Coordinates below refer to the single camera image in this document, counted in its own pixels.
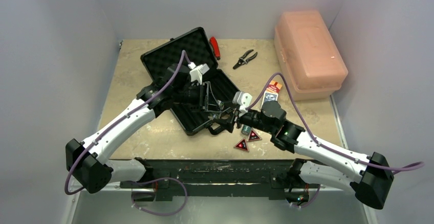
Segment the blue playing card deck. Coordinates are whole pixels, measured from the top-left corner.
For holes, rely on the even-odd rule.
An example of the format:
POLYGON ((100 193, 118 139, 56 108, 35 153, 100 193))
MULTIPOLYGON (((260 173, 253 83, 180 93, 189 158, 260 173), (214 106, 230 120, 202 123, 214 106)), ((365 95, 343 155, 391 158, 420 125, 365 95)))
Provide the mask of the blue playing card deck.
POLYGON ((277 101, 277 99, 278 99, 278 93, 265 91, 262 97, 261 108, 266 102, 277 101))

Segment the red Texas Hold'em card box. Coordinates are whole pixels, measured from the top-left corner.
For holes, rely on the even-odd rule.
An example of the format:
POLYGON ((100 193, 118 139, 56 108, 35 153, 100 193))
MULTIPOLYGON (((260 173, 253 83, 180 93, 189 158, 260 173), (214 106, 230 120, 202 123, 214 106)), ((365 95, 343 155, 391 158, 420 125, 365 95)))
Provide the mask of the red Texas Hold'em card box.
POLYGON ((282 88, 281 83, 271 80, 266 87, 266 92, 278 94, 281 88, 282 88))

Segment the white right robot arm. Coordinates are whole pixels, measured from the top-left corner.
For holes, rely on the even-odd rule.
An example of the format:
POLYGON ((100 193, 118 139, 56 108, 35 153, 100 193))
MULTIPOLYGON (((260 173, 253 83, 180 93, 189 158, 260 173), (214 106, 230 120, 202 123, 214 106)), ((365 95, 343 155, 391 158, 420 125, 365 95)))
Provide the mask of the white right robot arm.
POLYGON ((278 149, 307 156, 319 161, 302 163, 287 173, 288 182, 295 187, 307 184, 328 185, 354 192, 363 204, 381 210, 394 181, 386 157, 353 152, 313 135, 307 129, 287 120, 286 111, 276 101, 266 102, 258 111, 243 113, 239 105, 231 107, 226 119, 212 115, 214 122, 229 132, 235 126, 247 125, 270 134, 270 141, 278 149))

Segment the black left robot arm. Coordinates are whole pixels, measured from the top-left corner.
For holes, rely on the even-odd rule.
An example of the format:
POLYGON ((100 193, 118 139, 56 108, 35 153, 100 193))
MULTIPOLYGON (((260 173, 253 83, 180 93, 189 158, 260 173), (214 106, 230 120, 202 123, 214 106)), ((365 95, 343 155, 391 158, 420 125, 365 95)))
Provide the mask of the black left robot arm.
POLYGON ((81 189, 96 193, 109 183, 124 181, 148 187, 153 174, 141 159, 111 160, 112 154, 137 130, 176 104, 206 111, 212 95, 210 83, 203 77, 209 70, 207 64, 173 64, 163 76, 142 88, 127 108, 102 129, 82 141, 71 139, 66 144, 65 193, 73 195, 81 189), (69 189, 71 178, 81 184, 81 189, 69 189))

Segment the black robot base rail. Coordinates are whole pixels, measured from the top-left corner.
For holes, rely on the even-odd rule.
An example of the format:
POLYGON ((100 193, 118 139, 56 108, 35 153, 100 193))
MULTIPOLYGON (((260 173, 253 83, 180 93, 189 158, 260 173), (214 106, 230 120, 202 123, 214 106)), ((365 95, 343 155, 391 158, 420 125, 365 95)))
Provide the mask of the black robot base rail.
POLYGON ((137 201, 171 201, 175 196, 266 197, 298 202, 309 197, 303 189, 317 189, 296 177, 294 160, 140 160, 144 178, 134 183, 121 180, 120 188, 148 192, 153 197, 137 201))

